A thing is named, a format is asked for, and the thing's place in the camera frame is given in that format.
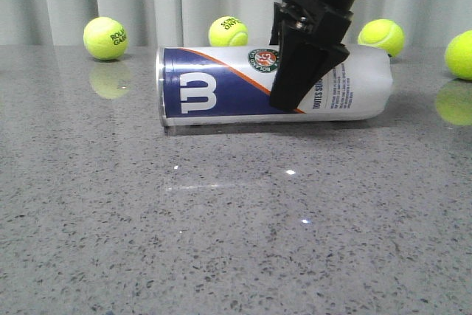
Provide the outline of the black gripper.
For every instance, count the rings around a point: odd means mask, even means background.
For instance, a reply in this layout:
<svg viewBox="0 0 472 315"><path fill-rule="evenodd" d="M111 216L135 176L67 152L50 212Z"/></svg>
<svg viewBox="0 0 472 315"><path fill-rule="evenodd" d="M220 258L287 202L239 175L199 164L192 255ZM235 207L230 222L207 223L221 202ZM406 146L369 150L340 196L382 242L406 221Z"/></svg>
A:
<svg viewBox="0 0 472 315"><path fill-rule="evenodd" d="M280 63L269 98L272 107L298 108L315 83L348 57L342 31L350 26L354 1L274 2L269 44L280 44Z"/></svg>

